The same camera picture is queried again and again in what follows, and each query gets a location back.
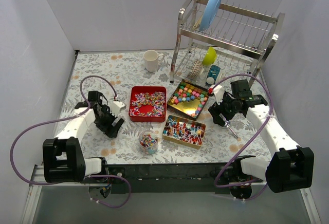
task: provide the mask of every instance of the yellow cup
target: yellow cup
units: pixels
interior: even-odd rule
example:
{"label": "yellow cup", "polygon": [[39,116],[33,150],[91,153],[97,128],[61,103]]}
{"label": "yellow cup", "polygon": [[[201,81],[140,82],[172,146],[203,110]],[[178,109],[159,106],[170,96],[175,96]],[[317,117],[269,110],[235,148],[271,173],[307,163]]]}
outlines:
{"label": "yellow cup", "polygon": [[207,54],[205,55],[202,64],[205,66],[211,65],[215,62],[217,57],[216,50],[213,47],[209,47]]}

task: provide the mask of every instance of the metal dish rack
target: metal dish rack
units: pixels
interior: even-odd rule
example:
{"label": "metal dish rack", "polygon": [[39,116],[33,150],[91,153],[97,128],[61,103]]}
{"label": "metal dish rack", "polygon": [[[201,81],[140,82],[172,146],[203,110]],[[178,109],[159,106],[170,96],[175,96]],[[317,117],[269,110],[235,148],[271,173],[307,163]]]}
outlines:
{"label": "metal dish rack", "polygon": [[[202,61],[210,46],[217,53],[215,65],[221,68],[221,78],[236,74],[249,73],[257,76],[276,44],[282,27],[284,13],[277,17],[273,14],[261,14],[247,7],[221,3],[217,15],[206,31],[198,31],[195,22],[200,21],[208,0],[186,0],[179,10],[177,39],[170,69],[170,82],[174,79],[188,79],[200,86],[205,86],[210,66],[196,79],[187,77],[196,60]],[[182,60],[180,55],[181,36],[189,38],[189,46]]]}

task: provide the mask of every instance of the red tray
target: red tray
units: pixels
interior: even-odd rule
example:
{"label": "red tray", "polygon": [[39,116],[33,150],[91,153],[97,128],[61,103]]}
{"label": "red tray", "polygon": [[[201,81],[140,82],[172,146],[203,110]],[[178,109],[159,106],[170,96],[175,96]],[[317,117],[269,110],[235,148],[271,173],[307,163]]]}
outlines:
{"label": "red tray", "polygon": [[[150,95],[154,94],[154,92],[164,92],[165,100],[167,100],[167,90],[161,86],[135,86],[132,88],[132,94],[130,96],[130,104],[129,110],[134,108],[132,106],[132,102],[136,101],[135,94],[146,93],[148,92]],[[167,111],[167,102],[164,103],[164,115],[162,117],[149,117],[149,116],[131,116],[129,113],[130,120],[133,122],[165,122],[166,121],[166,111]],[[141,106],[139,108],[141,113],[147,113],[152,111],[153,107],[151,105]]]}

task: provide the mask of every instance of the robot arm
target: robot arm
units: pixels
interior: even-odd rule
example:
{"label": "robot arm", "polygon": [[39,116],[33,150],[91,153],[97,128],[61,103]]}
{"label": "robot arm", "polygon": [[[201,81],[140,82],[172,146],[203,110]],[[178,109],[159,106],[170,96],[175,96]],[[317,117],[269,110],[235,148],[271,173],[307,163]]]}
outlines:
{"label": "robot arm", "polygon": [[[44,176],[47,182],[76,181],[81,182],[91,174],[106,174],[103,165],[104,158],[84,158],[81,151],[81,141],[92,123],[108,137],[116,137],[124,120],[113,125],[118,114],[125,108],[119,101],[110,101],[109,106],[102,104],[105,98],[98,91],[88,93],[91,108],[83,115],[71,120],[65,128],[53,139],[43,143]],[[75,106],[76,115],[87,109],[86,102]]]}
{"label": "robot arm", "polygon": [[[213,90],[216,102],[209,112],[214,123],[224,126],[235,114],[242,113],[259,129],[269,113],[266,100],[261,95],[253,96],[246,80],[232,82],[231,86],[232,95],[221,86]],[[270,117],[260,135],[269,148],[272,160],[267,162],[256,157],[243,157],[240,160],[242,173],[267,181],[275,193],[310,187],[314,164],[312,150],[302,148],[273,117]]]}

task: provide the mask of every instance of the floral pattern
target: floral pattern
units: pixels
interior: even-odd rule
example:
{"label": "floral pattern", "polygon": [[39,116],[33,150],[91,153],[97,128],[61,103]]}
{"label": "floral pattern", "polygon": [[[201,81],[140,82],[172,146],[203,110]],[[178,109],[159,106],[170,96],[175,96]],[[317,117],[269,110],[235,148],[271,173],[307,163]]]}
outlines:
{"label": "floral pattern", "polygon": [[[161,52],[165,55],[157,72],[148,72],[143,65],[143,52],[125,53],[80,53],[72,73],[67,96],[64,102],[61,118],[72,116],[74,106],[82,101],[79,90],[80,81],[91,74],[100,75],[110,80],[114,86],[118,100],[129,106],[131,88],[134,86],[164,86],[167,89],[167,99],[178,85],[169,82],[170,64],[173,50]],[[178,54],[177,63],[181,61],[186,51],[181,50]],[[83,86],[84,93],[89,90],[98,90],[108,99],[113,97],[113,91],[107,84],[99,79],[88,79]],[[252,87],[254,94],[262,94],[264,91],[258,83]],[[215,125],[208,108],[215,101],[209,99],[198,122],[206,125],[206,132],[201,149],[196,150],[183,145],[163,140],[163,123],[136,123],[128,116],[128,108],[121,112],[120,117],[125,120],[119,130],[117,138],[109,139],[92,124],[85,134],[81,148],[85,157],[106,158],[109,164],[136,164],[136,163],[192,163],[192,162],[223,162],[228,161],[255,133],[252,124],[242,115],[236,115],[231,121],[232,128],[239,135],[236,139],[226,128]],[[58,125],[57,131],[62,130],[67,122]],[[137,141],[138,134],[151,129],[159,136],[159,150],[154,155],[145,155],[140,150]],[[270,160],[270,153],[261,137],[242,153],[252,154],[264,160]]]}

